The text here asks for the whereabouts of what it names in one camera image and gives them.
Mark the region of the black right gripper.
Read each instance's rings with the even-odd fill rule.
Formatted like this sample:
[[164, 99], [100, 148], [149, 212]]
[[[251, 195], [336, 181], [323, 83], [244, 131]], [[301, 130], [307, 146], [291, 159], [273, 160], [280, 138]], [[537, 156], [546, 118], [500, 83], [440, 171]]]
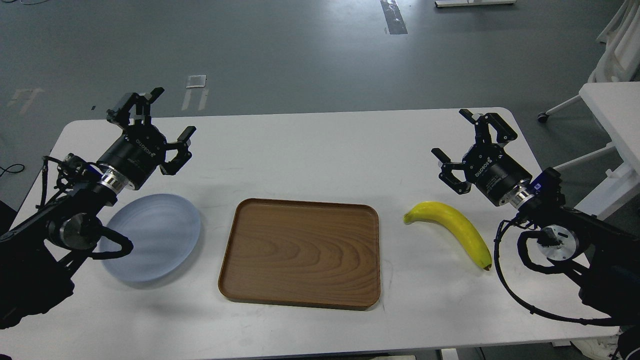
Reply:
[[[470, 192], [472, 184], [492, 205], [500, 207], [508, 200], [512, 189], [529, 183], [532, 175], [503, 149], [518, 138], [517, 132], [496, 112], [471, 112], [462, 108], [459, 114], [474, 127], [474, 144], [462, 157], [452, 162], [440, 148], [430, 152], [440, 162], [439, 179], [458, 195]], [[453, 171], [464, 171], [466, 180], [460, 180]]]

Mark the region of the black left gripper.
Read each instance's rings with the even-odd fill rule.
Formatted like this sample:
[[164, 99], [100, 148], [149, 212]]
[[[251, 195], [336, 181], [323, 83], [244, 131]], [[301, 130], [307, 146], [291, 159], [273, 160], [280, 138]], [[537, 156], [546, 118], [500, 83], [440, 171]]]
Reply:
[[[114, 109], [106, 111], [106, 121], [125, 129], [122, 135], [98, 158], [98, 166], [114, 169], [137, 191], [160, 166], [162, 175], [173, 176], [192, 159], [189, 150], [195, 126], [187, 126], [176, 141], [167, 143], [156, 126], [151, 125], [151, 105], [165, 92], [163, 87], [148, 93], [130, 92], [122, 96]], [[166, 151], [176, 151], [165, 161]]]

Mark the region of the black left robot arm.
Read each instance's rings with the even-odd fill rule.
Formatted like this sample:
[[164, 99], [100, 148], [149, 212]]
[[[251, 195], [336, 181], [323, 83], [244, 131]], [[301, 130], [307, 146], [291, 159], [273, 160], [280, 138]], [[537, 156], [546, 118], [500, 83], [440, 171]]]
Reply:
[[123, 189], [137, 191], [156, 169], [173, 176], [192, 158], [187, 126], [174, 142], [153, 125], [151, 105], [164, 93], [126, 93], [106, 120], [122, 133], [96, 162], [69, 153], [43, 157], [42, 192], [35, 214], [0, 238], [0, 325], [44, 314], [74, 292], [73, 275], [87, 259], [129, 255], [128, 237], [98, 218]]

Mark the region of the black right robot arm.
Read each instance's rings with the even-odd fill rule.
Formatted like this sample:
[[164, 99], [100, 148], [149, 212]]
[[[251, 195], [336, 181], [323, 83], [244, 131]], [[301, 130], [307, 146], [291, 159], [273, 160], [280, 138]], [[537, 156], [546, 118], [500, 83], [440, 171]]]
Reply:
[[[518, 135], [496, 112], [459, 113], [474, 127], [474, 144], [460, 162], [441, 149], [432, 153], [440, 162], [439, 178], [457, 194], [476, 187], [494, 206], [510, 204], [512, 219], [501, 221], [494, 238], [494, 266], [506, 292], [533, 315], [553, 321], [592, 326], [639, 324], [639, 238], [565, 205], [562, 178], [549, 167], [533, 178], [510, 157], [505, 146]], [[544, 275], [567, 276], [578, 285], [583, 305], [606, 313], [604, 318], [560, 316], [517, 296], [503, 275], [500, 244], [510, 227], [521, 228], [516, 247], [522, 264]]]

